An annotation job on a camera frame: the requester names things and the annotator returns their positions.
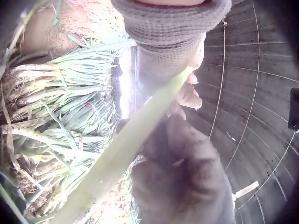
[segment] gray knit glove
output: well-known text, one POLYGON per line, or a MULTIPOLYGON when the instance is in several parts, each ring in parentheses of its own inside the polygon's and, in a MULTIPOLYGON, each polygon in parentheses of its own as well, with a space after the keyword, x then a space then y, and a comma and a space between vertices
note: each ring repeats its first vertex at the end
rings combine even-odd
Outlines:
POLYGON ((140 76, 147 85, 152 80, 166 82, 192 66, 201 34, 212 30, 231 8, 231 0, 206 0, 185 7, 111 2, 123 14, 126 31, 138 44, 140 76))
POLYGON ((180 116, 162 121, 132 169, 142 224, 233 224, 230 183, 209 137, 180 116))

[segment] metal wire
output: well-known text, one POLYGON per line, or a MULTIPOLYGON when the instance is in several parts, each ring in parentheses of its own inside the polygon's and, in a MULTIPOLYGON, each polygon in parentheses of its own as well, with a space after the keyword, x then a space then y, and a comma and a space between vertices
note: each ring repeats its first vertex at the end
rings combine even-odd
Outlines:
POLYGON ((218 108, 219 108, 219 103, 220 103, 222 85, 223 85, 223 74, 224 74, 224 64, 225 64, 225 25, 224 24, 223 24, 223 36, 224 36, 224 44, 223 44, 224 47, 223 47, 223 67, 222 67, 221 85, 220 85, 219 98, 218 98, 218 103, 217 103, 217 107, 216 107, 215 117, 214 117, 214 121, 213 121, 213 124, 212 124, 212 128, 211 128, 211 132, 210 132, 209 138, 211 138, 212 131, 213 131, 213 128, 214 128, 214 125, 215 125, 216 116, 217 116, 217 112, 218 112, 218 108))
MULTIPOLYGON (((222 65, 217 65, 217 64, 206 64, 206 65, 222 66, 222 65)), ((244 69, 244 70, 248 70, 248 71, 254 71, 254 72, 257 72, 257 70, 249 69, 249 68, 241 68, 241 67, 227 66, 227 65, 226 65, 226 67, 229 67, 229 68, 238 68, 238 69, 244 69)), ((269 73, 269 72, 262 72, 262 71, 259 71, 259 73, 264 73, 264 74, 267 74, 267 75, 273 75, 273 76, 277 76, 277 77, 280 77, 280 78, 283 78, 283 79, 288 79, 288 80, 291 80, 291 81, 294 81, 294 82, 299 82, 298 80, 294 80, 294 79, 291 79, 291 78, 288 78, 288 77, 280 76, 280 75, 273 74, 273 73, 269 73)))
MULTIPOLYGON (((255 15, 255 21, 256 21, 256 23, 257 23, 257 15, 256 15, 256 13, 255 13, 254 4, 252 3, 252 5, 253 5, 253 10, 254 10, 254 15, 255 15)), ((259 52, 259 57, 258 57, 258 64, 257 64, 257 81, 256 81, 256 83, 255 83, 255 89, 254 89, 254 95, 253 95, 253 99, 252 99, 252 104, 251 104, 251 108, 250 108, 250 111, 249 111, 248 119, 247 119, 247 121, 246 121, 246 124, 245 124, 245 128, 244 128, 243 134, 242 134, 242 136, 241 136, 241 138, 240 138, 240 141, 239 141, 239 143, 238 143, 238 145, 237 145, 237 147, 236 147, 236 150, 235 150, 233 156, 231 157, 231 160, 229 161, 228 165, 227 165, 226 168, 225 168, 225 171, 227 170, 228 166, 230 165, 231 161, 233 160, 233 158, 234 158, 234 156, 235 156, 235 154, 236 154, 236 152, 237 152, 237 150, 238 150, 238 148, 239 148, 239 146, 240 146, 240 143, 241 143, 241 141, 242 141, 242 138, 243 138, 243 136, 244 136, 244 133, 245 133, 246 128, 247 128, 247 125, 248 125, 248 121, 249 121, 249 118, 250 118, 250 115, 251 115, 251 111, 252 111, 252 107, 253 107, 253 104, 254 104, 255 94, 256 94, 256 92, 257 92, 257 82, 258 82, 258 79, 259 79, 259 69, 260 69, 260 34, 259 34, 258 24, 257 24, 257 39, 258 39, 258 52, 259 52)))
MULTIPOLYGON (((291 144, 291 142, 293 141, 293 138, 294 138, 294 136, 295 136, 295 134, 296 134, 296 132, 294 132, 293 133, 293 136, 292 136, 292 139, 290 140, 290 143, 289 143, 289 145, 288 145, 288 147, 286 148, 286 150, 285 150, 285 152, 284 152, 284 154, 283 154, 283 156, 282 156, 282 158, 281 158, 281 160, 279 161, 279 163, 277 164, 277 166, 275 167, 275 169, 273 170, 273 172, 269 175, 269 177, 266 179, 266 181, 261 185, 261 187, 256 191, 256 193, 265 185, 265 183, 271 178, 271 176, 274 174, 274 172, 275 172, 275 170, 277 169, 277 167, 279 166, 279 164, 281 163, 281 161, 282 161, 282 159, 284 158, 284 156, 286 155, 286 153, 288 152, 288 149, 289 149, 289 147, 290 147, 290 144, 291 144)), ((237 208, 236 210, 235 210, 235 212, 236 211, 238 211, 240 208, 242 208, 251 198, 253 198, 253 196, 254 195, 252 195, 243 205, 241 205, 239 208, 237 208)))

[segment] gloved hand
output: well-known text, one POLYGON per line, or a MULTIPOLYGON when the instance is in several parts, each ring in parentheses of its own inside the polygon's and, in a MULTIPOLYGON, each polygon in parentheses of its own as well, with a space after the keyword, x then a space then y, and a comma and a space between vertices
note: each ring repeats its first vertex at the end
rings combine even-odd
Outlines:
MULTIPOLYGON (((231 7, 231 0, 111 0, 111 3, 123 15, 125 29, 138 45, 139 77, 149 95, 187 66, 200 66, 205 33, 231 7)), ((195 109, 202 105, 188 82, 175 105, 184 114, 179 105, 195 109)))
POLYGON ((132 169, 142 224, 232 224, 231 187, 209 138, 171 116, 145 142, 132 169))

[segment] hand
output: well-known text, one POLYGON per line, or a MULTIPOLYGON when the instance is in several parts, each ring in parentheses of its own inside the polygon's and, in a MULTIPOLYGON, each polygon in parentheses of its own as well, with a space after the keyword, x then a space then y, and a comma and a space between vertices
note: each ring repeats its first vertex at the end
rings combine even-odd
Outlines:
POLYGON ((142 224, 234 223, 230 184, 207 136, 171 116, 141 154, 145 161, 132 169, 132 193, 142 224))
POLYGON ((180 89, 175 101, 167 110, 167 115, 180 115, 184 120, 186 120, 186 114, 181 108, 181 106, 190 107, 194 109, 199 109, 202 107, 202 100, 198 93, 195 91, 192 84, 197 84, 197 78, 192 72, 187 81, 184 83, 180 89))

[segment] dry grass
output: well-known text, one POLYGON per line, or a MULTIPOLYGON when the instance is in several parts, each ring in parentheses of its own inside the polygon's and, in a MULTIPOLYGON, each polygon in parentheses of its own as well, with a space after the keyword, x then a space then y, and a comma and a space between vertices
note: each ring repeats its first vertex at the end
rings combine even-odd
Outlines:
POLYGON ((123 28, 122 16, 112 7, 110 0, 64 0, 59 17, 59 33, 51 26, 55 17, 55 1, 32 17, 25 28, 21 51, 25 54, 48 50, 52 57, 75 50, 78 45, 67 35, 79 33, 101 38, 111 27, 123 28))

